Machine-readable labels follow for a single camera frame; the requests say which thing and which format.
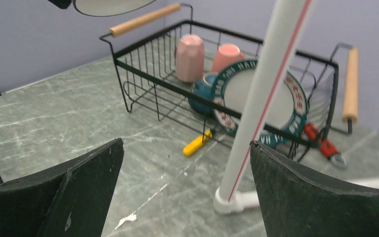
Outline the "pink mug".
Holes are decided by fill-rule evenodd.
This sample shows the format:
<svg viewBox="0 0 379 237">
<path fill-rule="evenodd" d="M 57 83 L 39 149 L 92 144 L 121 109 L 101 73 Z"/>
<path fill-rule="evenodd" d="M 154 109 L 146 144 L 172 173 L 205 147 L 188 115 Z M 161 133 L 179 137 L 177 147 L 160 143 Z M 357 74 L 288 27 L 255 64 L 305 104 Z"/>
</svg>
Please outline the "pink mug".
<svg viewBox="0 0 379 237">
<path fill-rule="evenodd" d="M 195 34 L 186 34 L 180 38 L 176 47 L 176 76 L 186 83 L 195 83 L 203 75 L 204 41 Z"/>
<path fill-rule="evenodd" d="M 223 43 L 215 54 L 211 71 L 220 73 L 227 66 L 243 59 L 245 59 L 245 55 L 237 45 Z"/>
</svg>

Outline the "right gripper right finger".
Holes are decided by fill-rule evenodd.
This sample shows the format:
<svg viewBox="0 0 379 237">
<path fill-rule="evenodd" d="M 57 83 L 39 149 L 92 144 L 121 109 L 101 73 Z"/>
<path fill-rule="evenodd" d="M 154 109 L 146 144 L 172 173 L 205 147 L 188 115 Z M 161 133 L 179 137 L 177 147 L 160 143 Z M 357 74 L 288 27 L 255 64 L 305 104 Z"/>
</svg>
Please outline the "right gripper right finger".
<svg viewBox="0 0 379 237">
<path fill-rule="evenodd" d="M 257 141 L 250 148 L 269 237 L 379 237 L 379 189 L 323 174 Z"/>
</svg>

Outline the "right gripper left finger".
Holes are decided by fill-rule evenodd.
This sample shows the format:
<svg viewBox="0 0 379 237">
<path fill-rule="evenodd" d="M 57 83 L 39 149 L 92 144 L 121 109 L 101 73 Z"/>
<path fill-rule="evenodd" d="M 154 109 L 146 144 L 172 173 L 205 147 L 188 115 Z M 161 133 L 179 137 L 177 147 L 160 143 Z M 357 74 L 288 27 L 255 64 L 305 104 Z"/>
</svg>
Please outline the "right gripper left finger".
<svg viewBox="0 0 379 237">
<path fill-rule="evenodd" d="M 120 138 L 0 185 L 0 237 L 99 237 L 124 157 Z"/>
</svg>

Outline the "dark bowl cream inside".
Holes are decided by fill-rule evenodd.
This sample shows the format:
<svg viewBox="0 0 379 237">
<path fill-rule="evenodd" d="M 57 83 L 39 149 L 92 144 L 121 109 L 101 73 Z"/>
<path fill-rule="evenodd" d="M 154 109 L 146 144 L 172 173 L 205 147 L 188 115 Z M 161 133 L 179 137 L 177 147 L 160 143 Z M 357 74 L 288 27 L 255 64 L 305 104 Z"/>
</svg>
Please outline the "dark bowl cream inside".
<svg viewBox="0 0 379 237">
<path fill-rule="evenodd" d="M 205 73 L 202 78 L 192 86 L 192 94 L 211 101 L 212 84 L 215 82 L 217 75 L 218 73 L 216 72 Z M 206 104 L 190 98 L 188 98 L 188 103 L 197 113 L 206 117 L 213 117 L 213 109 Z"/>
</svg>

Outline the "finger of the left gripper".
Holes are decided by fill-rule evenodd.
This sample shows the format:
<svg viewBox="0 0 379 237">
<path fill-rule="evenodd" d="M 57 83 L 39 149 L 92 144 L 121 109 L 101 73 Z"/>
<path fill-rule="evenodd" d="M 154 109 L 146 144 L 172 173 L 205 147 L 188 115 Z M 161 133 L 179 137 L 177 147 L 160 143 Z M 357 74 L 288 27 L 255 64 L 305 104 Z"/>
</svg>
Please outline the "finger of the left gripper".
<svg viewBox="0 0 379 237">
<path fill-rule="evenodd" d="M 67 9 L 72 4 L 72 0 L 48 0 L 48 1 L 59 9 Z"/>
</svg>

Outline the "green rimmed white plate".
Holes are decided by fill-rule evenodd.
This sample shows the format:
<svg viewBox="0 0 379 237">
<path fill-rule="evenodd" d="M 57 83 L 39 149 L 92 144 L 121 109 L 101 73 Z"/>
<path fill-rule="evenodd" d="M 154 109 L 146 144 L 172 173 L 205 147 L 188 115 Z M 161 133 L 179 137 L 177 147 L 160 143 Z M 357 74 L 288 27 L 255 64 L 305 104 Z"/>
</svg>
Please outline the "green rimmed white plate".
<svg viewBox="0 0 379 237">
<path fill-rule="evenodd" d="M 257 65 L 256 59 L 237 61 L 221 71 L 212 85 L 214 103 L 241 113 Z M 290 73 L 274 97 L 266 123 L 283 132 L 298 136 L 307 121 L 309 107 L 299 81 Z"/>
</svg>

